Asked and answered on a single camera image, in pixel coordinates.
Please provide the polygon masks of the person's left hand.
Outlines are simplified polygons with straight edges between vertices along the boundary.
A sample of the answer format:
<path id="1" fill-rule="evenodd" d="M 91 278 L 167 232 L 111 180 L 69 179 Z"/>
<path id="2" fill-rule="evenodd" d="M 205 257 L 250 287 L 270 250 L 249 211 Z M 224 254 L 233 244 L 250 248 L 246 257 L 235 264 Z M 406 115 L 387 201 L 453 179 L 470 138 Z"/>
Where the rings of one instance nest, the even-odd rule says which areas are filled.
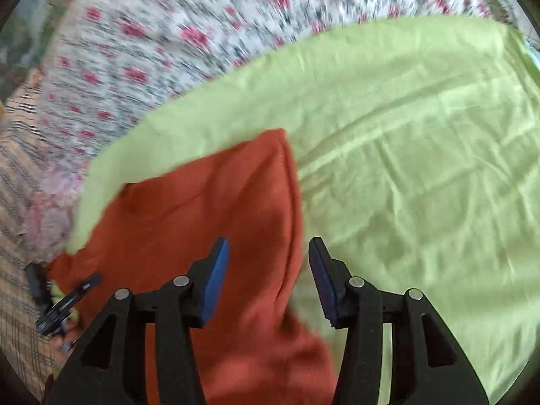
<path id="1" fill-rule="evenodd" d="M 49 338 L 49 346 L 52 352 L 55 366 L 62 368 L 81 337 L 81 328 L 74 322 L 67 321 L 61 334 L 54 334 Z"/>

